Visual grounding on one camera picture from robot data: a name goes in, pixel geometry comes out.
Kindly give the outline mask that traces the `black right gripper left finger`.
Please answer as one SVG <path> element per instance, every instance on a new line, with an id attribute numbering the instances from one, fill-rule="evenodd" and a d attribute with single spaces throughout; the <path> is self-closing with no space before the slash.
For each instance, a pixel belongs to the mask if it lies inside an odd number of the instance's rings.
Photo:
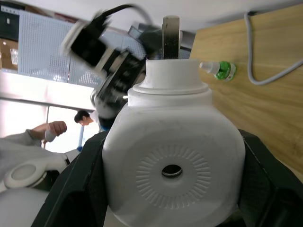
<path id="1" fill-rule="evenodd" d="M 34 227 L 102 227 L 108 206 L 102 149 L 108 132 L 88 139 L 64 169 L 37 214 Z"/>

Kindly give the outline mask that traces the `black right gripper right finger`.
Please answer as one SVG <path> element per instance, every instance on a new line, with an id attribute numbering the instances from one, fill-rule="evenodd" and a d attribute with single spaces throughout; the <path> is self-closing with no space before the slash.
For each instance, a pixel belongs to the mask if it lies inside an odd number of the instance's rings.
<path id="1" fill-rule="evenodd" d="M 248 227 L 301 227 L 303 184 L 255 135 L 240 130 L 246 156 L 238 206 Z"/>

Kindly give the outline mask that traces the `bystander bare hand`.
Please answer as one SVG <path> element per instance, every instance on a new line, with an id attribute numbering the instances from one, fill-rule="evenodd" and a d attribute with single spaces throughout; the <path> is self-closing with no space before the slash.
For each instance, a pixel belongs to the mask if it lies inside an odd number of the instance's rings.
<path id="1" fill-rule="evenodd" d="M 67 125 L 64 121 L 54 121 L 48 123 L 46 130 L 55 136 L 60 136 L 67 131 Z"/>

